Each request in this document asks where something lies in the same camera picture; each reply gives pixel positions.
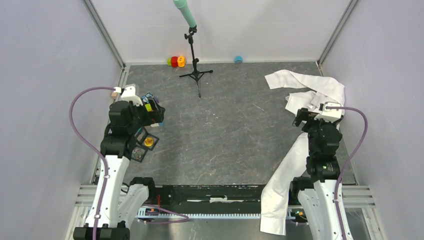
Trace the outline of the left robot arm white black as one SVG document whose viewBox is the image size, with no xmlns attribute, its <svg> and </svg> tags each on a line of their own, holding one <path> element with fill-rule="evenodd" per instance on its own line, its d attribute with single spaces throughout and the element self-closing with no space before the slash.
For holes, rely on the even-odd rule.
<svg viewBox="0 0 424 240">
<path fill-rule="evenodd" d="M 128 240 L 130 228 L 143 203 L 151 204 L 157 190 L 151 177 L 135 177 L 120 201 L 124 176 L 134 149 L 141 145 L 138 136 L 151 134 L 146 126 L 164 121 L 165 108 L 155 98 L 144 105 L 120 100 L 109 107 L 109 124 L 100 144 L 99 180 L 91 210 L 83 226 L 73 232 L 75 240 Z"/>
</svg>

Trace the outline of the black frame display box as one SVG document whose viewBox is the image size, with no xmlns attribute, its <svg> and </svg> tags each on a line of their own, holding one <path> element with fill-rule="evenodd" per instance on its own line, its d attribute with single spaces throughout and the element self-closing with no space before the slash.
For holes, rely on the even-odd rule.
<svg viewBox="0 0 424 240">
<path fill-rule="evenodd" d="M 160 139 L 157 136 L 149 133 L 145 127 L 142 127 L 135 134 L 135 140 L 136 147 L 147 151 L 152 151 Z"/>
</svg>

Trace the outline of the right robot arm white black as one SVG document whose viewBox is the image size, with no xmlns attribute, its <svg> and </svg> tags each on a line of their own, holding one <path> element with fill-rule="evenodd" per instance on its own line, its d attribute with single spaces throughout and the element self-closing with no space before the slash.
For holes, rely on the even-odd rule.
<svg viewBox="0 0 424 240">
<path fill-rule="evenodd" d="M 320 115 L 301 108 L 293 121 L 307 134 L 308 177 L 296 177 L 289 189 L 289 199 L 301 204 L 315 240 L 351 240 L 347 215 L 344 210 L 341 168 L 336 157 L 342 134 L 337 129 L 341 114 Z"/>
</svg>

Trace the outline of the white button shirt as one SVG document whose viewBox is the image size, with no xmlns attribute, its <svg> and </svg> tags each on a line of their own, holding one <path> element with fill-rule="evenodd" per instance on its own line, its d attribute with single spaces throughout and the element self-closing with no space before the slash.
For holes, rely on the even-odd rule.
<svg viewBox="0 0 424 240">
<path fill-rule="evenodd" d="M 306 92 L 289 94 L 285 109 L 297 114 L 301 108 L 318 113 L 325 102 L 345 104 L 345 87 L 332 77 L 296 73 L 287 69 L 265 75 L 269 88 L 308 88 Z M 286 235 L 286 217 L 291 181 L 306 171 L 308 137 L 301 133 L 289 149 L 261 193 L 260 231 Z"/>
</svg>

